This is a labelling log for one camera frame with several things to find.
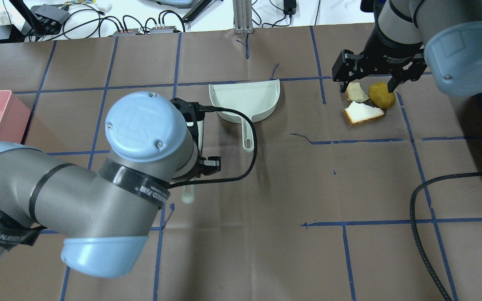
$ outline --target white floor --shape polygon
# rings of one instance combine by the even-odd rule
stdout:
[[[46,4],[60,4],[65,0],[24,0],[29,7],[33,5]],[[282,0],[272,0],[278,7],[282,6]],[[185,15],[188,8],[174,8],[170,5],[159,5],[152,0],[97,0],[98,3],[111,2],[112,9],[106,15],[113,15],[122,19],[123,15],[132,15],[139,21],[144,21],[149,17],[157,19],[157,14],[163,10],[172,9],[178,12],[181,16]],[[15,8],[5,1],[6,7],[11,14],[12,23],[18,28],[24,23],[24,19],[19,15]],[[315,14],[318,5],[318,0],[297,0],[297,13],[293,15],[292,26],[306,26],[314,25]],[[270,5],[269,0],[257,0],[253,8],[260,14],[263,22],[274,23],[283,17],[283,13]],[[73,6],[70,12],[78,10]],[[96,19],[97,14],[94,12],[82,12],[72,16],[67,24],[67,30],[80,25],[86,21]],[[0,24],[6,23],[6,12],[3,7],[2,0],[0,0]],[[128,27],[138,27],[135,21],[126,19]],[[279,24],[287,24],[288,19]],[[373,22],[373,14],[364,13],[360,11],[360,0],[321,0],[320,12],[317,24],[342,24],[342,23],[368,23]],[[172,14],[165,18],[166,25],[174,25],[179,28],[179,21]],[[96,28],[97,23],[90,23],[79,29],[70,32],[70,38],[82,38],[87,36]],[[211,4],[191,22],[187,31],[217,31],[233,28],[233,0],[213,0]],[[111,22],[104,22],[102,24],[102,36],[108,36],[115,32],[115,25]]]

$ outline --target power adapter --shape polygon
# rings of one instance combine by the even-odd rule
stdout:
[[[284,15],[295,15],[297,12],[297,0],[284,0]]]

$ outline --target food item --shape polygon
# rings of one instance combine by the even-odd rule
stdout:
[[[347,90],[345,91],[347,95],[347,100],[348,101],[354,101],[354,102],[364,102],[369,99],[367,94],[362,90],[362,87],[360,87],[359,82],[352,82],[347,86]]]
[[[395,94],[388,93],[388,85],[385,82],[376,82],[369,86],[369,97],[372,103],[383,110],[395,105]]]
[[[348,108],[343,110],[343,114],[348,118],[349,123],[353,125],[384,116],[384,111],[353,101]]]

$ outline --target piece of bread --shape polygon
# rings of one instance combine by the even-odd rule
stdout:
[[[364,102],[369,99],[369,97],[364,92],[364,90],[362,90],[362,87],[360,87],[359,82],[350,83],[347,86],[347,90],[345,91],[345,94],[347,95],[348,101]]]
[[[353,101],[348,108],[343,110],[343,114],[345,114],[349,123],[353,125],[384,116],[384,111],[380,108],[373,108]]]

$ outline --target metal bracket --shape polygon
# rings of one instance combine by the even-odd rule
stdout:
[[[250,0],[233,0],[233,32],[235,34],[253,33],[252,2]]]

